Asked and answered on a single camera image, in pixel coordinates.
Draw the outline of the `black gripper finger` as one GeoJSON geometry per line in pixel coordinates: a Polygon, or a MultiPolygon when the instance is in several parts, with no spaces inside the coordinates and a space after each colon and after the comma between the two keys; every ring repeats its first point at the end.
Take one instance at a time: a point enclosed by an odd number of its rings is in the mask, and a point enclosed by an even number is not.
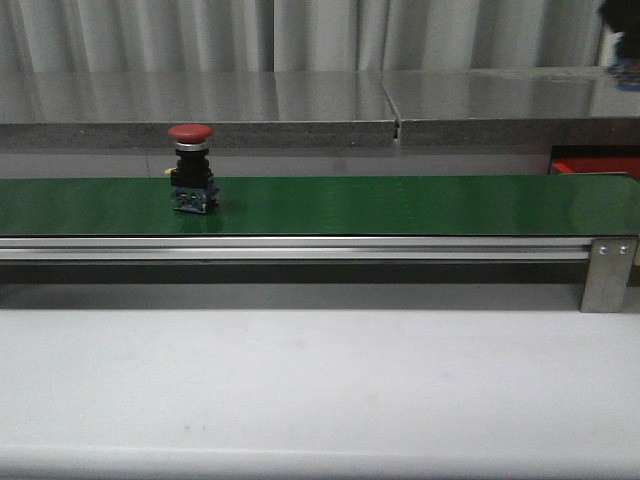
{"type": "Polygon", "coordinates": [[[639,0],[605,0],[598,12],[614,33],[638,36],[639,8],[639,0]]]}

